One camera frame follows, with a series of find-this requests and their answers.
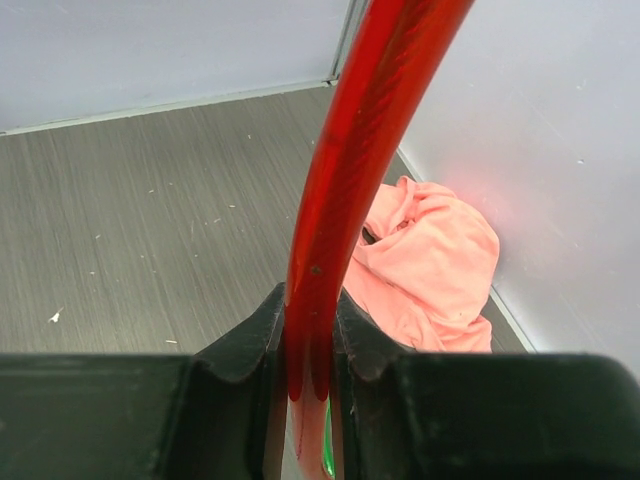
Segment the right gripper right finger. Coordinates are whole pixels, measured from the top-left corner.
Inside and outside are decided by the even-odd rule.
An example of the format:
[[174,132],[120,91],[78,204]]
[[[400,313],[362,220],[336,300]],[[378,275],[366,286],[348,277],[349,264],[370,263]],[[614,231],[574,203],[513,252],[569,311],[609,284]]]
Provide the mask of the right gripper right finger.
[[639,385],[578,354],[416,353],[348,296],[333,331],[340,479],[635,479]]

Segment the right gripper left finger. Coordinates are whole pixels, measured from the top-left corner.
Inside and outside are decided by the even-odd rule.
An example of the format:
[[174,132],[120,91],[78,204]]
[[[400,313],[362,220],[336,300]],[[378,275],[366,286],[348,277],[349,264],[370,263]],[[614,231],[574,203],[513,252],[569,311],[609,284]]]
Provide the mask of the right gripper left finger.
[[5,354],[5,479],[277,479],[284,288],[200,352]]

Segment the green cable lock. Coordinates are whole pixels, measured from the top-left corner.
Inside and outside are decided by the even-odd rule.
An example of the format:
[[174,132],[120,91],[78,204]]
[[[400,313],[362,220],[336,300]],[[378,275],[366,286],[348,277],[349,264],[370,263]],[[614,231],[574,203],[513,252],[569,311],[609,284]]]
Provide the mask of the green cable lock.
[[327,411],[325,416],[325,427],[323,435],[323,467],[325,472],[331,479],[335,478],[335,460],[332,443],[332,414],[331,405],[327,403]]

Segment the red cable lock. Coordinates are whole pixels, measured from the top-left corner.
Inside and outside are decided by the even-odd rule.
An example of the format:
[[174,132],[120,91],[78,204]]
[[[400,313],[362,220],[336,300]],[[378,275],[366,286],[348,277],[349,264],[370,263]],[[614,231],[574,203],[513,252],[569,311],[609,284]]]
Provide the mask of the red cable lock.
[[471,7],[468,0],[368,6],[315,147],[291,246],[284,335],[292,401],[328,396],[333,322],[356,240]]

